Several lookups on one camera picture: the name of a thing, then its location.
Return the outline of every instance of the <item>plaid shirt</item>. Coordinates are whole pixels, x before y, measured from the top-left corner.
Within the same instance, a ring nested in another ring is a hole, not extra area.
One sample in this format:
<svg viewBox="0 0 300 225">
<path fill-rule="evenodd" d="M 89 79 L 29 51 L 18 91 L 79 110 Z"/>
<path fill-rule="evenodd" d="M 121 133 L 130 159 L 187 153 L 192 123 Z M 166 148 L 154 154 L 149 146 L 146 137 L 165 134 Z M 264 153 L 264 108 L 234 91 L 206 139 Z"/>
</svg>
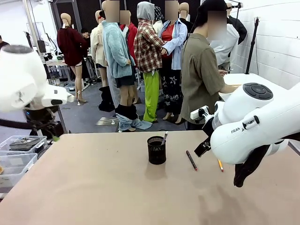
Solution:
<svg viewBox="0 0 300 225">
<path fill-rule="evenodd" d="M 135 37 L 136 65 L 142 73 L 163 67 L 161 60 L 161 47 L 164 45 L 152 27 L 151 20 L 139 19 Z"/>
</svg>

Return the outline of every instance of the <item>star print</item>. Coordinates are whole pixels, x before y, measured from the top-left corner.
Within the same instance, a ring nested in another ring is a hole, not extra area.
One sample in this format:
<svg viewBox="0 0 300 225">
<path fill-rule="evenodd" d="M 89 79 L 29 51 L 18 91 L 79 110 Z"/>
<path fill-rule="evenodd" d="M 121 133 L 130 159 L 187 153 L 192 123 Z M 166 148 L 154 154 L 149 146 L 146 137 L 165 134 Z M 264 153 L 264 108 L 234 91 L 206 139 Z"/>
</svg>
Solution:
<svg viewBox="0 0 300 225">
<path fill-rule="evenodd" d="M 170 79 L 171 79 L 171 82 L 170 82 L 170 83 L 176 84 L 177 79 L 175 78 L 175 76 L 174 76 L 174 77 L 170 77 Z"/>
</svg>

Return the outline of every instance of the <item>light blue jacket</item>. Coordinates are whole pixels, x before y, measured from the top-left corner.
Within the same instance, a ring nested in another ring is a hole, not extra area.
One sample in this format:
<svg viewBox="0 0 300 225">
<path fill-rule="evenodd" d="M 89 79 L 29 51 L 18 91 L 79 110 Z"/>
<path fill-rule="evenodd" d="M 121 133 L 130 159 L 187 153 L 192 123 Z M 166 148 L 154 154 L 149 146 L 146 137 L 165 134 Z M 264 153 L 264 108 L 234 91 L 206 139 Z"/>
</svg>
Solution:
<svg viewBox="0 0 300 225">
<path fill-rule="evenodd" d="M 131 64 L 135 65 L 132 57 L 128 55 L 128 46 L 125 36 L 116 22 L 102 21 L 103 25 L 103 49 L 111 75 L 114 78 L 121 78 L 132 75 Z"/>
<path fill-rule="evenodd" d="M 163 32 L 166 30 L 170 23 L 170 20 L 164 23 L 164 26 L 159 33 L 159 37 L 162 37 Z M 183 42 L 186 40 L 188 35 L 188 29 L 185 24 L 183 24 L 180 19 L 175 22 L 175 30 L 173 32 L 173 39 L 167 42 L 163 48 L 168 51 L 167 55 L 173 53 L 172 56 L 172 70 L 181 70 L 181 50 L 183 47 Z"/>
</svg>

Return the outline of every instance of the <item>gray hood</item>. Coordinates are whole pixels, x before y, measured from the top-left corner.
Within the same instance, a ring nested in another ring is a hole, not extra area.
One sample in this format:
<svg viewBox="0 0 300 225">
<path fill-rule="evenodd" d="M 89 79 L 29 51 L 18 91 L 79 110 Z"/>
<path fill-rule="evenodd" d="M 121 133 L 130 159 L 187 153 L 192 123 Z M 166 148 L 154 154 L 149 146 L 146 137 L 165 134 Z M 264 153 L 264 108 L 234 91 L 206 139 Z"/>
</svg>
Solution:
<svg viewBox="0 0 300 225">
<path fill-rule="evenodd" d="M 142 1 L 137 4 L 136 10 L 137 18 L 144 20 L 154 20 L 154 4 Z"/>
</svg>

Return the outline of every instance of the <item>pencil cup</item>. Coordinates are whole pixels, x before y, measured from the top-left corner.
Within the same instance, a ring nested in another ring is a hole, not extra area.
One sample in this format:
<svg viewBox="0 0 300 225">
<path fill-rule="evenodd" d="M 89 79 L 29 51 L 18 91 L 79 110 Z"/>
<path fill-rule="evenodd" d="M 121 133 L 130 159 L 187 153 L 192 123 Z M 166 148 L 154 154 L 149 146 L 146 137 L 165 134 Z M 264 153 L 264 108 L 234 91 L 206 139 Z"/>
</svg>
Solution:
<svg viewBox="0 0 300 225">
<path fill-rule="evenodd" d="M 149 162 L 154 165 L 163 164 L 167 158 L 165 155 L 165 144 L 162 145 L 163 137 L 154 136 L 147 140 Z"/>
</svg>

